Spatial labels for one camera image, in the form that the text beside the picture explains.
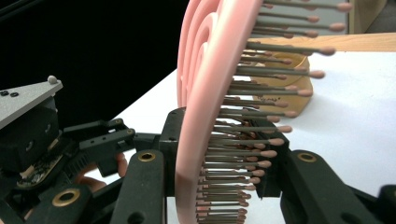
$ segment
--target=pink curved frame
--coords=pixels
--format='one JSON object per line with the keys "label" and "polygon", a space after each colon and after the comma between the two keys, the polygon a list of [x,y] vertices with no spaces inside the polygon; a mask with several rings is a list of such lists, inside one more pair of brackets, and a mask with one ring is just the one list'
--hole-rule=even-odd
{"label": "pink curved frame", "polygon": [[180,224],[196,223],[195,195],[211,130],[262,0],[190,0],[177,62],[178,106],[186,106],[176,164]]}

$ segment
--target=black background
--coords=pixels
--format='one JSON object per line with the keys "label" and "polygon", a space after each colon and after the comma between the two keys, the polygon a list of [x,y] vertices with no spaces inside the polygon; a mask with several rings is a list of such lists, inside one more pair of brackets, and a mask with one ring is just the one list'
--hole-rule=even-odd
{"label": "black background", "polygon": [[44,0],[0,22],[0,90],[54,75],[61,128],[113,119],[177,68],[187,4]]}

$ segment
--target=white table surface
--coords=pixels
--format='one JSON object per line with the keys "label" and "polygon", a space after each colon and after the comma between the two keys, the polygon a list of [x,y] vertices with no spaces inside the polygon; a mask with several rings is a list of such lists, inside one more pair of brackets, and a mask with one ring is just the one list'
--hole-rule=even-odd
{"label": "white table surface", "polygon": [[[396,52],[339,51],[315,54],[309,62],[326,77],[312,80],[314,96],[298,118],[277,125],[293,127],[285,134],[291,150],[318,153],[346,184],[377,196],[383,185],[396,184]],[[175,70],[117,118],[137,133],[161,133],[167,114],[177,108],[176,78]],[[128,151],[127,159],[133,154]],[[102,179],[97,171],[89,175]],[[247,224],[285,223],[278,198],[252,196]],[[168,198],[168,223],[178,223],[174,198]]]}

